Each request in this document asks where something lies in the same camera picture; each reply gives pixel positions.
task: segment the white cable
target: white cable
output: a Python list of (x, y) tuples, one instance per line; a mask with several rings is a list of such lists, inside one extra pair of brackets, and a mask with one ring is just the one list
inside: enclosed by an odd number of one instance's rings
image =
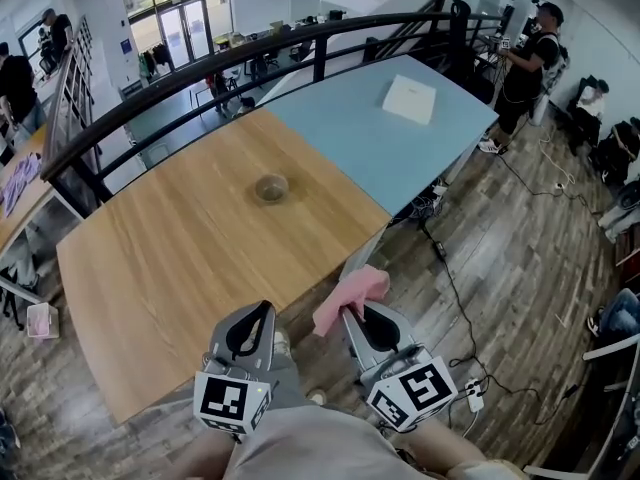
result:
[(544, 156), (547, 157), (547, 160), (549, 160), (549, 162), (551, 162), (551, 165), (553, 165), (556, 169), (561, 171), (562, 174), (564, 174), (567, 177), (567, 181), (569, 183), (571, 183), (572, 185), (575, 185), (576, 184), (576, 179), (574, 178), (573, 174), (569, 174), (562, 167), (560, 167), (557, 163), (555, 163), (553, 160), (551, 160), (551, 157), (545, 152), (544, 149), (542, 149), (542, 144), (548, 144), (549, 142), (551, 142), (551, 135), (549, 135), (549, 132), (547, 131), (547, 129), (544, 126), (540, 126), (540, 128), (542, 128), (544, 130), (545, 135), (548, 137), (547, 140), (544, 140), (544, 139), (539, 139), (538, 140), (538, 146), (540, 146), (540, 151), (542, 152), (542, 154)]
[(467, 437), (467, 434), (471, 431), (473, 426), (476, 424), (476, 421), (478, 421), (478, 414), (480, 414), (480, 411), (478, 411), (477, 413), (474, 414), (473, 421), (471, 422), (471, 425), (469, 425), (467, 427), (467, 430), (464, 431), (464, 434), (462, 434), (462, 437)]

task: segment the backpack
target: backpack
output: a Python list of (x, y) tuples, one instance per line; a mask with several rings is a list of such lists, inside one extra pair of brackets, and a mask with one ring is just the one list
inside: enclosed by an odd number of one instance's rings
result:
[(558, 82), (562, 78), (562, 75), (564, 75), (564, 72), (569, 69), (571, 59), (569, 58), (568, 50), (560, 44), (556, 34), (545, 34), (538, 40), (538, 43), (543, 39), (552, 39), (558, 45), (558, 56), (553, 64), (551, 64), (549, 69), (545, 69), (545, 67), (542, 66), (541, 94), (549, 95), (558, 85)]

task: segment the man in white shirt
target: man in white shirt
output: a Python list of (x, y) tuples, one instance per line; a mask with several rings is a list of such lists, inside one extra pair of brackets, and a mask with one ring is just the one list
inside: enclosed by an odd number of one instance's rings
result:
[(609, 92), (609, 85), (604, 80), (598, 80), (595, 87), (587, 86), (582, 91), (576, 109), (571, 113), (579, 131), (574, 133), (569, 148), (574, 156), (577, 148), (585, 139), (592, 145), (597, 144), (600, 134), (600, 123), (604, 115), (605, 95)]

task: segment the black railing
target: black railing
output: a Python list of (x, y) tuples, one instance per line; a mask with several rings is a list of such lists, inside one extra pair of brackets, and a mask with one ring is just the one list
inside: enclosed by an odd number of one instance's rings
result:
[[(342, 70), (338, 73), (331, 73), (329, 75), (339, 76), (345, 71), (356, 69), (364, 64), (384, 60), (375, 58), (376, 51), (386, 45), (395, 44), (398, 42), (405, 43), (411, 40), (418, 40), (420, 41), (420, 45), (419, 47), (413, 47), (410, 50), (410, 53), (412, 55), (420, 55), (420, 60), (425, 63), (441, 60), (447, 57), (449, 53), (447, 51), (447, 47), (454, 42), (449, 37), (449, 30), (438, 30), (437, 28), (430, 27), (428, 25), (429, 23), (433, 22), (448, 22), (453, 19), (458, 18), (449, 13), (429, 12), (377, 15), (349, 20), (331, 21), (322, 25), (311, 25), (295, 29), (290, 32), (272, 35), (269, 37), (265, 37), (264, 39), (259, 39), (250, 43), (246, 43), (242, 46), (226, 50), (223, 53), (217, 55), (211, 55), (176, 73), (167, 76), (166, 78), (158, 81), (152, 86), (134, 94), (132, 97), (127, 99), (126, 102), (118, 105), (117, 107), (106, 113), (104, 116), (102, 116), (100, 119), (96, 120), (91, 126), (80, 131), (80, 133), (78, 133), (71, 141), (66, 143), (59, 151), (57, 151), (54, 156), (45, 155), (41, 176), (46, 181), (58, 183), (60, 176), (62, 176), (63, 174), (68, 175), (69, 172), (73, 172), (74, 175), (77, 175), (82, 180), (84, 180), (84, 182), (88, 185), (88, 188), (93, 191), (93, 194), (97, 199), (105, 202), (112, 196), (111, 192), (103, 182), (106, 176), (113, 173), (125, 162), (132, 159), (134, 156), (157, 142), (169, 132), (177, 129), (178, 127), (196, 118), (202, 113), (213, 109), (215, 106), (227, 102), (246, 91), (264, 84), (265, 82), (275, 80), (286, 74), (293, 73), (301, 69), (311, 68), (311, 66), (313, 66), (313, 80), (312, 82), (310, 82), (310, 84), (320, 82), (326, 77), (326, 67), (332, 59), (366, 50), (365, 58), (371, 60), (367, 62), (363, 60), (362, 63), (353, 66), (352, 68)], [(466, 35), (468, 35), (468, 32), (475, 30), (475, 28), (464, 28), (467, 26), (466, 24), (468, 20), (497, 22), (496, 25), (492, 27), (494, 29), (503, 25), (503, 18), (499, 16), (465, 16), (464, 23), (462, 25), (463, 28), (461, 29), (462, 34), (465, 36), (462, 37), (463, 43), (467, 41)], [(404, 25), (412, 23), (420, 23), (421, 27), (425, 29), (425, 31), (399, 37), (390, 37), (388, 39), (382, 40), (368, 40), (364, 44), (358, 44), (342, 50), (332, 52), (326, 51), (327, 40), (336, 34), (343, 34), (355, 30), (363, 30), (381, 26)], [(316, 41), (315, 56), (313, 58), (304, 59), (302, 62), (298, 62), (291, 66), (278, 69), (277, 71), (267, 72), (264, 76), (261, 76), (258, 79), (251, 80), (235, 89), (230, 90), (229, 92), (215, 97), (213, 100), (204, 103), (203, 105), (191, 110), (190, 112), (187, 112), (171, 123), (151, 133), (146, 138), (138, 141), (137, 144), (125, 151), (110, 164), (102, 167), (102, 169), (100, 170), (95, 169), (93, 166), (87, 165), (86, 154), (88, 152), (91, 152), (93, 148), (97, 147), (101, 140), (109, 136), (121, 126), (126, 125), (131, 119), (153, 107), (157, 103), (160, 103), (161, 101), (169, 98), (179, 91), (202, 80), (211, 73), (222, 72), (225, 69), (229, 69), (234, 66), (241, 66), (245, 61), (259, 58), (260, 56), (263, 56), (268, 52), (280, 50), (308, 41)], [(370, 55), (372, 48), (374, 49), (374, 54)], [(393, 56), (404, 55), (406, 53), (408, 52), (405, 51)], [(289, 94), (295, 90), (299, 90), (306, 85), (296, 87), (286, 94)]]

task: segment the doorway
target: doorway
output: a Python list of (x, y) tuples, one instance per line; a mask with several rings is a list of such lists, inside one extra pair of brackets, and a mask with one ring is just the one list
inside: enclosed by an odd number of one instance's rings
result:
[(160, 13), (160, 26), (176, 69), (211, 53), (204, 0), (193, 0)]

